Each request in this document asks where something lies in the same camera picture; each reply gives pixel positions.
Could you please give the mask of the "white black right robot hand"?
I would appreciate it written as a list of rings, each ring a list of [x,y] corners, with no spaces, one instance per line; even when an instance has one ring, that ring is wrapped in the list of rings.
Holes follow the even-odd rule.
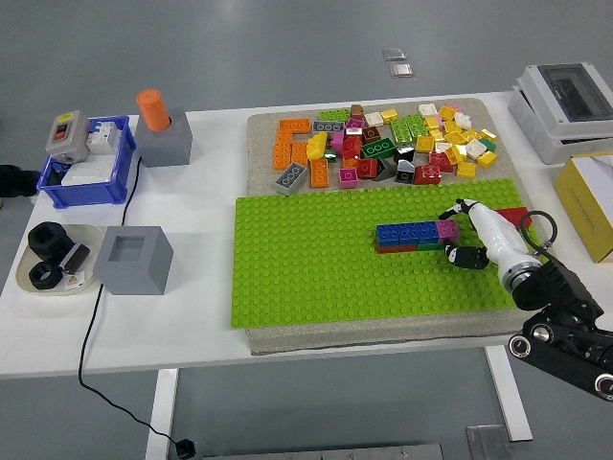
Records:
[[[473,199],[457,199],[456,205],[439,215],[449,219],[456,214],[468,215],[484,247],[458,246],[451,240],[444,241],[447,259],[455,266],[484,269],[489,262],[498,266],[498,276],[506,289],[519,275],[534,271],[542,262],[530,254],[524,240],[515,227],[499,213]]]

